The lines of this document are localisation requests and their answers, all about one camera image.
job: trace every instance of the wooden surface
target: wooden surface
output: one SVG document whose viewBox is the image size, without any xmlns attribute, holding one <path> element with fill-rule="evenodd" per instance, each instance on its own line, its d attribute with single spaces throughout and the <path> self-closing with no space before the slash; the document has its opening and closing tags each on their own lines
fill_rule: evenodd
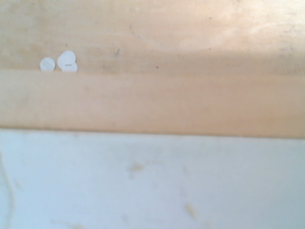
<svg viewBox="0 0 305 229">
<path fill-rule="evenodd" d="M 305 137 L 305 2 L 0 2 L 0 127 Z M 65 50 L 79 73 L 37 72 Z"/>
<path fill-rule="evenodd" d="M 0 127 L 305 137 L 297 76 L 0 71 Z"/>
<path fill-rule="evenodd" d="M 65 50 L 82 73 L 302 74 L 301 0 L 6 0 L 0 69 Z"/>
</svg>

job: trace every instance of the round white tablet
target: round white tablet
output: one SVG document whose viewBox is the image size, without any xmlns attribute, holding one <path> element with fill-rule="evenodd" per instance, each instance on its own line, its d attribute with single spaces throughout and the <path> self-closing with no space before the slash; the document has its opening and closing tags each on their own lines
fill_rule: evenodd
<svg viewBox="0 0 305 229">
<path fill-rule="evenodd" d="M 62 69 L 64 65 L 72 65 L 76 61 L 76 56 L 72 51 L 65 51 L 57 60 L 57 65 Z"/>
<path fill-rule="evenodd" d="M 61 69 L 63 72 L 75 73 L 75 72 L 77 72 L 78 67 L 77 67 L 77 63 L 74 63 L 74 64 L 70 64 L 70 65 L 63 65 Z"/>
<path fill-rule="evenodd" d="M 40 62 L 40 69 L 42 71 L 54 71 L 55 69 L 55 61 L 50 58 L 50 57 L 46 57 L 44 58 L 41 62 Z"/>
</svg>

